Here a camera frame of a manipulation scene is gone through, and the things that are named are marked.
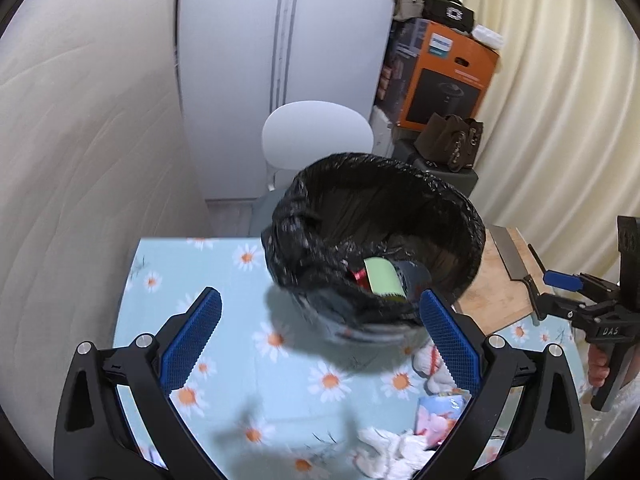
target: wardrobe handle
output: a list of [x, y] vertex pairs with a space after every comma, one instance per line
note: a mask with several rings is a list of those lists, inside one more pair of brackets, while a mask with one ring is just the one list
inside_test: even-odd
[[280, 31], [280, 11], [282, 9], [282, 0], [278, 0], [276, 9], [276, 24], [273, 31], [273, 53], [271, 54], [271, 93], [269, 95], [269, 112], [273, 112], [273, 87], [275, 86], [276, 77], [276, 56], [278, 54], [278, 33]]
[[291, 59], [291, 42], [293, 40], [293, 24], [296, 19], [296, 6], [298, 0], [293, 0], [291, 6], [291, 21], [289, 23], [289, 43], [287, 45], [287, 64], [284, 69], [284, 86], [282, 89], [282, 104], [287, 104], [287, 83], [289, 83], [289, 60]]

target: orange box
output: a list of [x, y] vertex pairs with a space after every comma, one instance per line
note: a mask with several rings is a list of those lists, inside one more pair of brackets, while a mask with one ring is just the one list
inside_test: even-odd
[[422, 130], [432, 114], [474, 117], [498, 54], [440, 23], [415, 19], [392, 30], [376, 105], [397, 126]]

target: chair backrest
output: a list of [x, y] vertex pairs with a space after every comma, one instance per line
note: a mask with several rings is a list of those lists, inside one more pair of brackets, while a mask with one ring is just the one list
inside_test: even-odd
[[262, 150], [270, 166], [302, 170], [333, 153], [371, 153], [373, 132], [350, 108], [325, 101], [298, 101], [274, 111], [262, 128]]

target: silver screw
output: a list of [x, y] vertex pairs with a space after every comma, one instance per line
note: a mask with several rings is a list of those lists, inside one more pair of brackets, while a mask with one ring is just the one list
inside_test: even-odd
[[79, 354], [88, 354], [89, 350], [91, 350], [91, 343], [89, 343], [88, 341], [85, 341], [84, 343], [80, 343], [78, 345], [78, 353]]
[[549, 345], [549, 353], [553, 357], [560, 357], [562, 355], [562, 347], [559, 345]]
[[154, 339], [149, 334], [139, 335], [136, 339], [136, 346], [139, 348], [148, 347]]
[[489, 336], [489, 344], [494, 348], [503, 348], [504, 347], [504, 339], [499, 335]]

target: blue gripper pad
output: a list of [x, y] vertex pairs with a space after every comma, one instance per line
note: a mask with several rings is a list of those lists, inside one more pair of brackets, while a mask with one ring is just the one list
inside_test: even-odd
[[476, 395], [481, 386], [480, 357], [451, 314], [430, 290], [425, 290], [420, 297], [420, 319], [456, 385]]
[[162, 354], [160, 387], [166, 396], [184, 386], [221, 316], [222, 299], [212, 289]]
[[548, 270], [542, 279], [545, 285], [561, 288], [571, 292], [582, 290], [582, 280], [572, 274], [563, 274], [555, 270]]

